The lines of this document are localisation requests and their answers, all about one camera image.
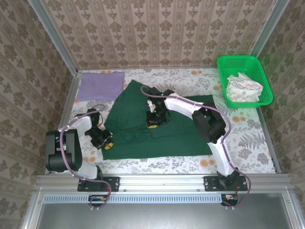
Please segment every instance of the wallpaper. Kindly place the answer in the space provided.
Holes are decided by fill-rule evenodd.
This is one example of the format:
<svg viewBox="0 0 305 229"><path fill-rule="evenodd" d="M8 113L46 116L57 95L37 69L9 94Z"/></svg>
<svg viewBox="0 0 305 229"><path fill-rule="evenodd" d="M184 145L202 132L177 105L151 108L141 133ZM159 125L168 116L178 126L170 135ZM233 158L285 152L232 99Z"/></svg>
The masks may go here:
<svg viewBox="0 0 305 229"><path fill-rule="evenodd" d="M0 1L0 228L22 223L71 74L26 0Z"/></svg>
<svg viewBox="0 0 305 229"><path fill-rule="evenodd" d="M42 0L80 69L210 66L248 54L275 0Z"/></svg>
<svg viewBox="0 0 305 229"><path fill-rule="evenodd" d="M284 173L305 209L305 1L291 0L259 56L274 101L263 112Z"/></svg>

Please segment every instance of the aluminum frame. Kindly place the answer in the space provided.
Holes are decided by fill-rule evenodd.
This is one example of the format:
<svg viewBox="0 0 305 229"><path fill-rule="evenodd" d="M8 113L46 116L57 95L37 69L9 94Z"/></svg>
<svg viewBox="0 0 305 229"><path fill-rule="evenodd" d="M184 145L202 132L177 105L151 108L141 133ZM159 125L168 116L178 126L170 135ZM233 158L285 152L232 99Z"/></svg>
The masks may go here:
<svg viewBox="0 0 305 229"><path fill-rule="evenodd" d="M70 56L67 47L62 41L59 33L57 32L51 18L49 17L47 11L45 10L42 2L40 0L29 0L30 5L37 14L40 22L42 23L44 29L47 31L52 42L54 43L56 49L60 53L63 61L70 70L72 76L76 76L78 65L75 60Z"/></svg>
<svg viewBox="0 0 305 229"><path fill-rule="evenodd" d="M268 41L273 29L280 20L290 0L277 0L272 8L267 21L265 22L261 33L258 35L254 46L250 51L250 55L258 57Z"/></svg>
<svg viewBox="0 0 305 229"><path fill-rule="evenodd" d="M205 192L203 177L214 174L198 175L127 175L111 174L120 177L118 194L211 194ZM304 218L293 193L293 186L288 174L249 174L252 187L251 194L281 193L293 229L304 229ZM35 229L41 214L46 194L106 194L105 192L77 192L79 180L71 175L49 174L37 177L36 186L30 202L23 229ZM234 192L213 192L232 194Z"/></svg>
<svg viewBox="0 0 305 229"><path fill-rule="evenodd" d="M273 161L273 165L275 167L275 171L276 171L276 173L282 173L282 170L280 168L280 164L279 164L279 162L277 160L277 156L275 154L275 149L274 149L273 144L271 142L271 137L269 135L269 131L268 131L268 128L267 128L267 125L266 125L266 122L265 122L265 119L264 119L264 116L263 116L263 112L262 112L260 107L257 108L256 111L257 111L257 114L258 114L259 121L261 122L261 125L262 125L263 133L264 133L264 136L265 136L265 139L266 139L266 143L267 143L267 147L268 147L269 152L270 152L271 159Z"/></svg>
<svg viewBox="0 0 305 229"><path fill-rule="evenodd" d="M61 116L61 120L59 122L58 128L63 128L65 125L68 124L71 111L74 104L74 99L77 93L78 85L81 80L81 72L77 72L77 75L72 78L72 82L69 88L68 96L65 102L65 106L63 107L63 112Z"/></svg>

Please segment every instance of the cable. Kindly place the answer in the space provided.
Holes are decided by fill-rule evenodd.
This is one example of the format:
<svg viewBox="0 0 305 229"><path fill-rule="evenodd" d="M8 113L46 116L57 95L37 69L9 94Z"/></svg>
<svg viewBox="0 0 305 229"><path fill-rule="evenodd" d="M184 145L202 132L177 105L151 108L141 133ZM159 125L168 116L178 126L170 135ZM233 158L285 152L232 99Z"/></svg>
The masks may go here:
<svg viewBox="0 0 305 229"><path fill-rule="evenodd" d="M71 173L71 175L75 178L78 178L78 179L81 179L81 180L86 180L86 181L90 181L90 182L96 182L96 183L104 183L106 186L107 186L107 190L108 190L108 194L107 194L107 198L105 199L104 203L101 204L100 207L104 206L107 201L109 200L110 198L110 195L111 195L111 186L110 184L107 182L107 181L104 181L104 180L93 180L93 179L89 179L89 178L85 178L85 177L81 177L77 174L75 174L75 172L70 168L69 164L68 164L68 161L67 161L67 158L66 158L66 155L65 155L65 151L64 151L64 148L63 148L63 133L69 128L69 126L73 125L75 122L77 122L79 119L81 118L84 118L88 115L91 115L91 114L94 114L94 113L97 113L97 112L100 112L101 110L98 110L98 111L91 111L91 112L88 112L86 114L83 114L81 116L78 116L76 117L74 120L72 120L70 123L68 123L62 130L61 130L61 133L60 133L60 136L59 136L59 143L60 143L60 148L61 148L61 155L62 155L62 159L63 159L63 162L65 163L65 166L67 167L67 169L69 170L69 172Z"/></svg>
<svg viewBox="0 0 305 229"><path fill-rule="evenodd" d="M232 208L233 208L233 207L238 207L238 206L240 206L242 203L244 203L244 201L248 198L249 193L250 193L250 190L251 190L251 180L250 180L250 178L249 178L245 173L239 171L237 168L235 168L235 167L232 165L231 160L230 160L230 158L229 158L229 154L228 154L228 152L227 152L227 150L226 150L226 148L225 148L224 140L228 137L228 135L230 134L230 132L231 132L231 130L232 130L232 124L231 124L231 121L230 121L230 119L228 118L228 116L227 116L225 113L223 113L222 111L220 111L220 110L218 110L217 108L215 108L215 107L206 106L206 105L198 104L198 103L192 103L192 102L190 102L190 101L184 99L183 97L179 97L179 96L173 96L173 95L167 95L167 96L165 96L165 95L152 95L152 94L148 94L148 93L146 93L146 92L143 91L143 88L146 88L146 89L148 89L148 90L149 90L149 88L148 88L147 86L145 86L145 85L142 85L142 87L141 87L141 92L142 92L144 95L148 96L148 97L178 99L178 100L180 100L180 101L183 101L183 102L188 103L188 104L191 104L191 105L195 105L195 106L198 106L198 107L202 107L202 108L204 108L204 109L210 109L210 110L216 111L216 112L218 112L219 114L221 114L221 115L227 120L227 122L228 122L228 124L229 124L229 130L228 130L227 133L225 133L224 137L223 137L222 140L221 140L221 144L222 144L223 149L224 149L224 154L225 154L225 156L226 156L226 158L227 158L227 160L228 160L229 165L232 167L232 169L234 169L234 170L235 170L236 172L238 172L240 175L243 175L243 176L248 180L248 182L249 182L249 188L248 188L248 191L247 191L247 193L246 193L246 196L244 197L244 199L243 199L239 204L237 204L237 205L235 205L235 206L232 206L232 205L230 205L230 204L227 203L227 202L224 202L224 201L223 201L223 202L224 202L225 204L227 204L228 206L232 207Z"/></svg>
<svg viewBox="0 0 305 229"><path fill-rule="evenodd" d="M97 106L102 106L102 107L103 107L101 110L98 110L99 112L102 111L102 110L104 110L104 109L106 108L106 106L105 106L104 104L96 104L96 105L94 105L93 107L91 107L91 109L93 109L93 108L95 108L95 107L97 107Z"/></svg>
<svg viewBox="0 0 305 229"><path fill-rule="evenodd" d="M93 210L94 208L96 208L96 209L98 210L99 208L103 207L103 206L106 204L106 201L104 201L104 202L103 202L102 204L100 204L98 207L94 207L94 206L92 205L92 201L93 201L94 199L99 199L99 198L101 198L101 197L100 197L100 196L94 196L94 197L91 197L91 198L90 198L89 206L91 207L91 210Z"/></svg>
<svg viewBox="0 0 305 229"><path fill-rule="evenodd" d="M237 185L235 185L236 186L236 194L235 195L237 195L237 199L238 199L238 186Z"/></svg>
<svg viewBox="0 0 305 229"><path fill-rule="evenodd" d="M101 115L101 113L100 113L100 117L102 118L102 121L101 121L100 124L97 125L97 127L101 126L101 125L103 124L103 121L104 121L104 120L103 120L103 116Z"/></svg>

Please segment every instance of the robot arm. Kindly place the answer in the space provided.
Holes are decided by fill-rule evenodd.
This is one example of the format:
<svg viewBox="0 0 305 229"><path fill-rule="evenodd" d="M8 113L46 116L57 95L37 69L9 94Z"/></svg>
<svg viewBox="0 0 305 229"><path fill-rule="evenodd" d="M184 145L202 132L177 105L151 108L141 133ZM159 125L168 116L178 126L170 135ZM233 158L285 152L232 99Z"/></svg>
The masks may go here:
<svg viewBox="0 0 305 229"><path fill-rule="evenodd" d="M203 104L185 98L183 99L192 102L193 104ZM216 112L214 113L210 110L208 111L207 109L174 98L165 99L164 104L168 110L179 112L193 120L199 136L211 149L217 164L218 172L225 177L232 174L234 169L229 165L221 144L221 140L225 134L225 122L221 116Z"/></svg>
<svg viewBox="0 0 305 229"><path fill-rule="evenodd" d="M149 128L155 128L163 122L166 122L165 114L168 111L176 111L192 119L198 135L208 144L215 158L217 174L221 185L223 188L232 185L239 176L239 173L229 164L232 163L230 162L230 155L228 155L227 158L227 155L224 152L222 139L225 134L225 122L221 115L216 111L197 106L196 104L203 103L183 98L171 90L161 93L156 88L151 88L148 91L148 94L170 95L172 98L149 97L148 106L150 111L147 112L147 126ZM213 103L205 105L216 108Z"/></svg>
<svg viewBox="0 0 305 229"><path fill-rule="evenodd" d="M70 168L76 175L89 179L102 179L102 171L98 166L90 165L82 159L81 146L79 138L82 135L89 135L91 143L97 149L109 149L112 147L112 134L107 130L98 128L99 123L98 112L80 118L78 121L69 126L63 135L63 148L66 159ZM60 149L60 133L62 129L57 131L49 131L46 134L46 168L49 171L58 173L66 172L67 168L63 161Z"/></svg>

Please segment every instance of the green plastic basket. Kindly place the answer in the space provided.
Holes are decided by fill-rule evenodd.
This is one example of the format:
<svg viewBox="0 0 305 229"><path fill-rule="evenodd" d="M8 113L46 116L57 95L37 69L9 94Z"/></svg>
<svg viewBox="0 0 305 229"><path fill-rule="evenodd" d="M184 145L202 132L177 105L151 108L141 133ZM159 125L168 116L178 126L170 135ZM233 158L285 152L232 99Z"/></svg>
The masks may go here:
<svg viewBox="0 0 305 229"><path fill-rule="evenodd" d="M224 90L226 105L230 108L258 108L268 105L273 100L273 94L268 83L267 77L260 61L250 55L226 55L217 60L221 83ZM235 103L229 100L226 93L228 77L230 75L238 76L238 73L246 74L250 79L260 83L264 88L259 96L259 102L256 103Z"/></svg>

